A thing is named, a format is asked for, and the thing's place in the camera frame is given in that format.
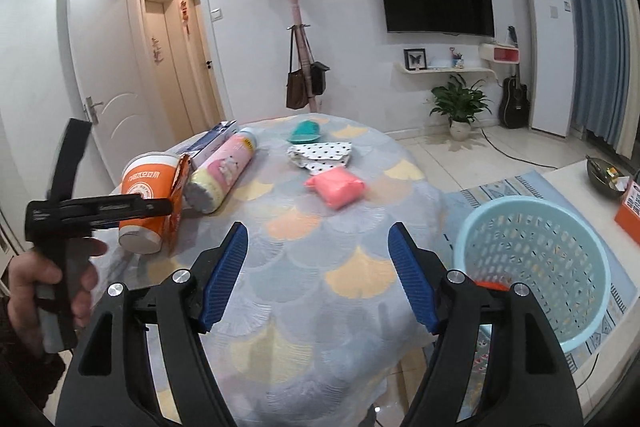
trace metal screw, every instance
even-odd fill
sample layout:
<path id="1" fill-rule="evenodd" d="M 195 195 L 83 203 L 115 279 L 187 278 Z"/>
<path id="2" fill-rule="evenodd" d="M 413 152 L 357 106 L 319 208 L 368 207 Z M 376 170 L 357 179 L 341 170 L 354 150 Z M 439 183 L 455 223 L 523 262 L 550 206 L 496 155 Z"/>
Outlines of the metal screw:
<path id="1" fill-rule="evenodd" d="M 517 283 L 513 287 L 513 291 L 516 292 L 516 295 L 520 297 L 526 297 L 529 295 L 529 287 L 526 284 L 522 284 L 521 282 Z"/>
<path id="2" fill-rule="evenodd" d="M 447 273 L 447 279 L 449 279 L 449 282 L 452 282 L 453 284 L 461 284 L 465 282 L 465 274 L 459 270 L 451 270 Z"/>
<path id="3" fill-rule="evenodd" d="M 107 290 L 107 292 L 109 295 L 111 295 L 111 297 L 117 297 L 123 292 L 123 290 L 124 290 L 124 286 L 119 282 L 116 282 L 111 286 L 109 286 L 109 289 Z"/>
<path id="4" fill-rule="evenodd" d="M 189 280 L 189 277 L 191 277 L 189 270 L 178 270 L 177 272 L 174 272 L 174 274 L 171 276 L 171 279 L 179 284 L 187 282 Z"/>

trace door handle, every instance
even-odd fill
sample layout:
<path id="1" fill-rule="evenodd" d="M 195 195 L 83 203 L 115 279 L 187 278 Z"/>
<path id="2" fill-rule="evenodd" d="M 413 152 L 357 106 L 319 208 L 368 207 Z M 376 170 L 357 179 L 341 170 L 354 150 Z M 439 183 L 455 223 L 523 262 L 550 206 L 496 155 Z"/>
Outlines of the door handle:
<path id="1" fill-rule="evenodd" d="M 90 96 L 86 97 L 84 101 L 84 114 L 91 121 L 91 123 L 97 125 L 99 122 L 98 114 L 95 112 L 95 108 L 99 105 L 104 105 L 104 102 L 94 102 L 94 100 Z"/>

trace human hand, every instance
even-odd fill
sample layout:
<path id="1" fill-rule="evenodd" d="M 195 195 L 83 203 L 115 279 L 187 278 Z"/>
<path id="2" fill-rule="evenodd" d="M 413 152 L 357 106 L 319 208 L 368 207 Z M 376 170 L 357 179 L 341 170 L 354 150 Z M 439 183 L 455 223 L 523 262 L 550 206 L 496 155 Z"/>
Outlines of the human hand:
<path id="1" fill-rule="evenodd" d="M 77 241 L 75 248 L 86 250 L 87 255 L 96 257 L 107 251 L 107 245 L 91 237 L 70 239 Z M 14 257 L 9 263 L 9 290 L 11 298 L 7 304 L 7 314 L 15 333 L 22 343 L 36 357 L 40 357 L 42 347 L 42 332 L 38 321 L 38 312 L 34 301 L 36 282 L 56 284 L 62 279 L 62 271 L 53 261 L 50 261 L 35 250 Z M 71 300 L 71 311 L 76 318 L 76 324 L 84 327 L 91 315 L 90 291 L 98 283 L 98 272 L 89 263 L 80 277 L 80 289 Z"/>

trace orange paper cup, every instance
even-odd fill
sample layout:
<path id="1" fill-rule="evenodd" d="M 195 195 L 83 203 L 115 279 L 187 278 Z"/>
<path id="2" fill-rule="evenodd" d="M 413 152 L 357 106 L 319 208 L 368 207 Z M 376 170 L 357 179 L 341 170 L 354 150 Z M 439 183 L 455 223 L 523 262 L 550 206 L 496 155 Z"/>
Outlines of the orange paper cup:
<path id="1" fill-rule="evenodd" d="M 140 194 L 144 200 L 168 198 L 174 183 L 179 156 L 148 152 L 133 158 L 122 174 L 122 194 Z M 162 217 L 129 219 L 120 222 L 118 241 L 133 253 L 156 253 L 162 248 Z"/>

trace laundry basket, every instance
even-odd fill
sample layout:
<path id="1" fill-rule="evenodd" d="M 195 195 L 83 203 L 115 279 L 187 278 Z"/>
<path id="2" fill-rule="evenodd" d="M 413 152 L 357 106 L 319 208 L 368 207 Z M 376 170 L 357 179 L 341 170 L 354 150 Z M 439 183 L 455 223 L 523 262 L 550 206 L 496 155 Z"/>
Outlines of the laundry basket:
<path id="1" fill-rule="evenodd" d="M 565 353 L 595 332 L 607 309 L 602 242 L 580 217 L 538 198 L 505 196 L 476 208 L 462 224 L 454 268 L 475 281 L 528 285 Z"/>

